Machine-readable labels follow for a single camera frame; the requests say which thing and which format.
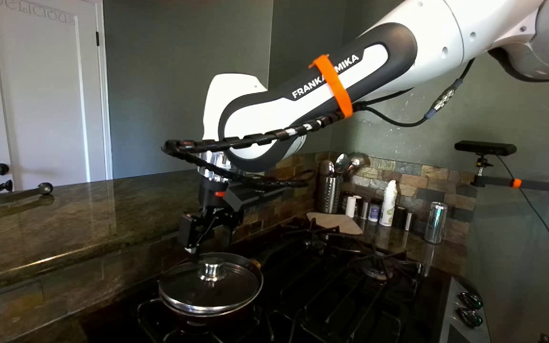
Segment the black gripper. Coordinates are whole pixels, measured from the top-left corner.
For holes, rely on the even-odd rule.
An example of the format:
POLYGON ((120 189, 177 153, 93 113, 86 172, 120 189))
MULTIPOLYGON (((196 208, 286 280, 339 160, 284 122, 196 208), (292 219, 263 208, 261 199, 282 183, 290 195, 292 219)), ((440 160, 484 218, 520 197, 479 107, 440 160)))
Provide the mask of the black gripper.
POLYGON ((244 212, 235 212, 225 202, 227 185, 217 181, 202 179, 198 187, 198 210, 185 212, 181 216, 181 227, 177 231, 177 240, 183 250, 191 256, 196 256, 202 240, 215 227, 225 227, 235 231, 244 218, 244 212))

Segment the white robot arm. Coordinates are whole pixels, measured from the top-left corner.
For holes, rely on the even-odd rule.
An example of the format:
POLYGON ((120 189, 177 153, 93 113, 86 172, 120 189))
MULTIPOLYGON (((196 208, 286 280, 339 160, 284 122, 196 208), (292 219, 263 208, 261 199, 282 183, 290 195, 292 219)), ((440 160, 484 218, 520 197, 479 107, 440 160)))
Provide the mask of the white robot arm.
POLYGON ((265 189, 259 174, 299 151, 307 134, 469 67, 486 52, 520 80, 549 82, 549 0, 402 0, 275 90, 252 75, 214 77, 204 136, 164 145, 202 174, 200 212, 187 219, 185 250, 196 252, 210 229, 242 221, 242 210, 227 200, 231 181, 265 189))

